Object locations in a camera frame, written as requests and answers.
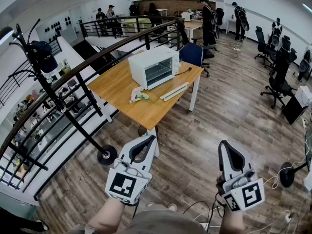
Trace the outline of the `black box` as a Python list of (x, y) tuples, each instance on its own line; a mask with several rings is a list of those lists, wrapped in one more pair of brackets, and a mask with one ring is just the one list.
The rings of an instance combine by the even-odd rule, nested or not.
[(291, 97), (282, 110), (286, 120), (292, 125), (308, 109), (308, 105), (302, 106), (296, 97)]

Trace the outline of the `group of black wall-hung items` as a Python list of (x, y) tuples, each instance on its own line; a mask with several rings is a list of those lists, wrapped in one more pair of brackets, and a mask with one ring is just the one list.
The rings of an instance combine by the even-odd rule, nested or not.
[(75, 39), (75, 31), (69, 16), (60, 18), (44, 28), (45, 40), (52, 42), (58, 37), (63, 37), (68, 43)]

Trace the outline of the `blue chair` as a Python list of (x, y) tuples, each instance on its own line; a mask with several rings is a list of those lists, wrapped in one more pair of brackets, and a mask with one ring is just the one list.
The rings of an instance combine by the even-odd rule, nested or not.
[(206, 76), (210, 76), (208, 71), (210, 64), (204, 62), (205, 59), (212, 59), (215, 57), (210, 50), (204, 49), (200, 45), (189, 42), (179, 50), (179, 56), (181, 61), (198, 67), (203, 67), (204, 71), (207, 73)]

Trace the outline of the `pink artificial flowers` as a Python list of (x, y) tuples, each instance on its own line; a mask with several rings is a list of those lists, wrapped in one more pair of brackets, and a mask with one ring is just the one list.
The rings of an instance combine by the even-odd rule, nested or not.
[(149, 97), (149, 95), (144, 93), (143, 90), (144, 88), (142, 86), (134, 88), (132, 90), (131, 99), (129, 100), (129, 103), (132, 104), (140, 100), (147, 100), (154, 103), (154, 101)]

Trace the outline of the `dark cap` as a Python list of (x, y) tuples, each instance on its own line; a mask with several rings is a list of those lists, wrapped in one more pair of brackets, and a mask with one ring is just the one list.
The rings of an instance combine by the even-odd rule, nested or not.
[(40, 70), (48, 74), (57, 68), (58, 63), (52, 54), (52, 47), (49, 43), (33, 40), (29, 47), (33, 51)]

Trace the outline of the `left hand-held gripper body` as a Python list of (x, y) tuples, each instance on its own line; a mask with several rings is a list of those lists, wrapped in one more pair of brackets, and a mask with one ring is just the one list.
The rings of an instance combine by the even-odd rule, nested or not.
[(151, 179), (150, 171), (137, 167), (135, 160), (118, 157), (114, 161), (114, 167), (109, 170), (105, 192), (125, 205), (135, 206)]

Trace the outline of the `person's right hand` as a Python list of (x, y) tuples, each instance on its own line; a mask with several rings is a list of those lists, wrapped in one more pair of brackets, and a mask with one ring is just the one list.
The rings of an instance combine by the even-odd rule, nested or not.
[(224, 184), (225, 180), (224, 180), (224, 175), (221, 175), (219, 176), (217, 179), (216, 179), (216, 187), (218, 189), (218, 193), (220, 195), (223, 195), (225, 192), (224, 192), (224, 189), (223, 189), (223, 184)]

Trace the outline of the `person's grey trousers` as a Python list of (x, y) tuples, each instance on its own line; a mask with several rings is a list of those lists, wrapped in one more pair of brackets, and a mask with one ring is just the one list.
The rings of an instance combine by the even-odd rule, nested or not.
[(129, 226), (116, 234), (207, 234), (188, 216), (154, 204), (138, 212)]

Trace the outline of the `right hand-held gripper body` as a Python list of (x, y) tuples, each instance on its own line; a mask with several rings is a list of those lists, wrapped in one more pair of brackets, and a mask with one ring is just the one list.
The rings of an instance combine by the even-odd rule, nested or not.
[(223, 189), (221, 197), (232, 212), (246, 211), (265, 200), (263, 179), (253, 167), (233, 179), (225, 179)]

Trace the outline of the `black floor stand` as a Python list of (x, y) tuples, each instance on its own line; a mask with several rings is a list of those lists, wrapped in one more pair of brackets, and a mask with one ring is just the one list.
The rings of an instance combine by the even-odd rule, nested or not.
[(282, 186), (285, 188), (289, 188), (294, 182), (295, 173), (306, 167), (307, 164), (308, 163), (305, 162), (304, 164), (294, 168), (293, 165), (291, 165), (289, 162), (283, 163), (281, 166), (281, 171), (279, 173), (279, 180)]

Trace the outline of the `black coat rack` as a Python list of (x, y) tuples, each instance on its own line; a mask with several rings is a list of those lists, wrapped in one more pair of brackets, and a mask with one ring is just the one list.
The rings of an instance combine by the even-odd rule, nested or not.
[(51, 88), (51, 85), (48, 83), (44, 77), (44, 72), (40, 70), (37, 61), (35, 61), (33, 51), (30, 49), (29, 45), (31, 43), (30, 38), (27, 40), (24, 39), (22, 35), (22, 30), (19, 24), (16, 24), (16, 31), (13, 32), (12, 37), (19, 41), (18, 46), (24, 51), (29, 63), (32, 66), (32, 70), (28, 70), (29, 73), (33, 74), (35, 78), (39, 81), (44, 91), (47, 93), (48, 97), (55, 103), (57, 109), (65, 115), (69, 121), (75, 126), (75, 128), (97, 148), (100, 155), (99, 162), (102, 165), (110, 165), (114, 163), (114, 160), (117, 157), (116, 149), (111, 145), (100, 146), (85, 130), (84, 128), (75, 120), (73, 115), (65, 106), (65, 103), (61, 102), (59, 97), (56, 95), (55, 91)]

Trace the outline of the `round pendant lamp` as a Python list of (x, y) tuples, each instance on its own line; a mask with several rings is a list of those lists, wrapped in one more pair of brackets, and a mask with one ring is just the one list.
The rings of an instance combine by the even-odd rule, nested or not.
[(10, 26), (6, 26), (0, 30), (0, 45), (2, 45), (9, 37), (12, 36), (14, 30)]

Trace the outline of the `white glass oven door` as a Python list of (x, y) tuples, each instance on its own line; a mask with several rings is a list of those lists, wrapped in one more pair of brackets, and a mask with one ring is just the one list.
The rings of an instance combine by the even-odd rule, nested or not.
[(159, 86), (156, 86), (151, 90), (151, 92), (161, 100), (168, 101), (185, 91), (188, 86), (189, 82), (186, 79), (181, 78), (181, 76), (175, 76)]

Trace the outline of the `person's olive shirt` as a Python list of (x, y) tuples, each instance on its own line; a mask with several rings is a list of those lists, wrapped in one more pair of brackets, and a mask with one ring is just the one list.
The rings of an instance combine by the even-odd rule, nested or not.
[(98, 234), (98, 232), (97, 229), (89, 225), (85, 225), (85, 226), (76, 226), (66, 234)]

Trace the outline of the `person's right forearm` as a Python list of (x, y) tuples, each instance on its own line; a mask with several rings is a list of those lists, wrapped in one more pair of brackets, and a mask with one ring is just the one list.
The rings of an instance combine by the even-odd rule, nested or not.
[(222, 218), (219, 234), (245, 234), (245, 225), (243, 222), (243, 212), (235, 211), (226, 205), (224, 206), (224, 216)]

